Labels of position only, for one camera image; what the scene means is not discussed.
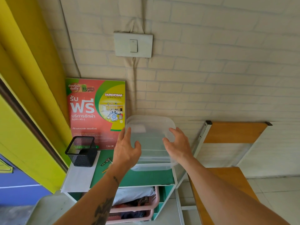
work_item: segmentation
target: arm tattoo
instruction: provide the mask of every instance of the arm tattoo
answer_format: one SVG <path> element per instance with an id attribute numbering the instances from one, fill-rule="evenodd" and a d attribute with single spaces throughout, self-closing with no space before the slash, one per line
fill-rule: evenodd
<path id="1" fill-rule="evenodd" d="M 114 178 L 115 182 L 116 182 L 116 183 L 118 184 L 118 186 L 119 186 L 120 184 L 119 184 L 119 181 L 118 181 L 118 179 L 116 178 L 116 176 L 114 176 L 113 178 Z"/>
<path id="2" fill-rule="evenodd" d="M 99 205 L 95 211 L 95 218 L 98 216 L 97 220 L 92 223 L 92 225 L 105 225 L 106 220 L 110 214 L 110 209 L 113 205 L 113 200 L 115 197 L 112 197 L 110 199 L 106 199 L 104 203 Z"/>

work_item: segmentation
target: pink plastic basket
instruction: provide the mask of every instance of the pink plastic basket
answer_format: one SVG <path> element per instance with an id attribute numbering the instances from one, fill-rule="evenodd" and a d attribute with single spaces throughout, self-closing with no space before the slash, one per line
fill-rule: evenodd
<path id="1" fill-rule="evenodd" d="M 136 212 L 136 211 L 152 210 L 152 209 L 155 209 L 157 207 L 158 203 L 159 203 L 159 190 L 158 190 L 158 186 L 155 186 L 155 194 L 151 197 L 146 197 L 146 201 L 145 201 L 144 206 L 126 207 L 126 208 L 112 208 L 110 210 L 110 213 Z"/>
<path id="2" fill-rule="evenodd" d="M 154 209 L 152 210 L 147 210 L 146 211 L 146 216 L 142 218 L 133 218 L 133 219 L 121 219 L 121 213 L 120 212 L 115 212 L 115 213 L 110 213 L 108 216 L 108 219 L 106 221 L 106 224 L 112 224 L 112 223 L 128 223 L 128 222 L 138 222 L 138 221 L 147 221 L 150 220 L 154 214 Z"/>

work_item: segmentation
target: laundrybar logo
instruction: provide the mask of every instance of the laundrybar logo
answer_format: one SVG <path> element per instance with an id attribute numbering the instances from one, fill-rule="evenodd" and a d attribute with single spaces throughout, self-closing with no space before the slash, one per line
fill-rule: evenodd
<path id="1" fill-rule="evenodd" d="M 123 97 L 123 94 L 112 94 L 112 93 L 105 93 L 105 96 Z"/>

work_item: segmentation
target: wall socket plate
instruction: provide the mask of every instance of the wall socket plate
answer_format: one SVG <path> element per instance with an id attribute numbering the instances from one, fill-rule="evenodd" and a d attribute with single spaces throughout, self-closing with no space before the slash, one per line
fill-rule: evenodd
<path id="1" fill-rule="evenodd" d="M 153 35 L 114 32 L 115 55 L 122 57 L 150 58 L 152 56 Z M 132 50 L 130 41 L 137 40 L 137 52 Z"/>

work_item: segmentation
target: hand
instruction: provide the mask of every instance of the hand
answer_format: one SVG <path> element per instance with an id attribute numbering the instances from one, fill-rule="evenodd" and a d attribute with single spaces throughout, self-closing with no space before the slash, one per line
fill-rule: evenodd
<path id="1" fill-rule="evenodd" d="M 169 128 L 170 132 L 175 136 L 175 141 L 170 142 L 166 137 L 163 138 L 163 144 L 171 158 L 182 164 L 185 160 L 193 158 L 190 149 L 190 143 L 187 136 L 178 127 L 176 129 Z"/>
<path id="2" fill-rule="evenodd" d="M 136 165 L 139 160 L 142 149 L 141 144 L 136 141 L 135 148 L 131 147 L 130 143 L 131 128 L 129 127 L 125 133 L 125 128 L 119 133 L 118 141 L 113 153 L 113 164 L 120 166 L 120 169 L 126 172 Z"/>

